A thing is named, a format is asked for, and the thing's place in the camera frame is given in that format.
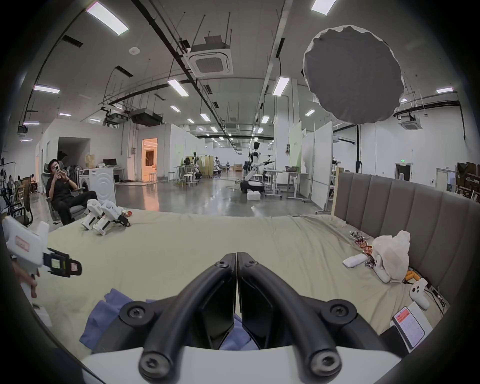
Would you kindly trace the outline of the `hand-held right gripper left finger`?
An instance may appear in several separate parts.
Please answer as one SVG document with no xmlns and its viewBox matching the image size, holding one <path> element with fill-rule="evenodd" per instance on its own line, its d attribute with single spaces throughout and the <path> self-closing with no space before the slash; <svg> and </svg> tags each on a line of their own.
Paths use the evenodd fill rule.
<svg viewBox="0 0 480 384">
<path fill-rule="evenodd" d="M 235 253 L 176 296 L 124 304 L 93 350 L 97 381 L 178 381 L 190 349 L 218 351 L 234 328 Z"/>
</svg>

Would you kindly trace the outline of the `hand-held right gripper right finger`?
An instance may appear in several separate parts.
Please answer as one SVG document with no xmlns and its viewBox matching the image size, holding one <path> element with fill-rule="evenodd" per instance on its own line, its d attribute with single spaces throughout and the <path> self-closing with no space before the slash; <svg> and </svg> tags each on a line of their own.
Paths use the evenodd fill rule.
<svg viewBox="0 0 480 384">
<path fill-rule="evenodd" d="M 376 381 L 391 353 L 355 305 L 300 295 L 245 252 L 237 253 L 242 326 L 260 350 L 290 348 L 301 381 Z"/>
</svg>

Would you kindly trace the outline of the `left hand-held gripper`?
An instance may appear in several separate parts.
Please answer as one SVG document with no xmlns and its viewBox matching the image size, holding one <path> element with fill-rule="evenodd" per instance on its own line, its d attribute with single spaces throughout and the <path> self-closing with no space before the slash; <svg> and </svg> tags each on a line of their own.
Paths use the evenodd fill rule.
<svg viewBox="0 0 480 384">
<path fill-rule="evenodd" d="M 82 274 L 82 265 L 69 254 L 47 248 L 49 225 L 41 222 L 39 232 L 31 231 L 26 226 L 7 216 L 2 220 L 3 235 L 10 258 L 16 258 L 18 264 L 29 273 L 45 266 L 55 276 L 70 278 Z M 30 288 L 22 283 L 26 297 L 30 296 Z"/>
</svg>

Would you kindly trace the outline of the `person's left hand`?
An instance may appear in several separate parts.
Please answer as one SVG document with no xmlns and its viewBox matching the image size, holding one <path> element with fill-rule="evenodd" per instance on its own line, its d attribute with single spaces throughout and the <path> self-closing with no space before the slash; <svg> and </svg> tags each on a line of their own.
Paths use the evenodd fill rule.
<svg viewBox="0 0 480 384">
<path fill-rule="evenodd" d="M 32 299 L 37 298 L 36 288 L 38 283 L 36 281 L 36 277 L 40 276 L 39 270 L 36 269 L 35 273 L 29 273 L 24 268 L 19 265 L 16 258 L 11 258 L 11 265 L 13 267 L 14 274 L 17 280 L 22 284 L 28 285 L 30 289 L 30 296 Z"/>
</svg>

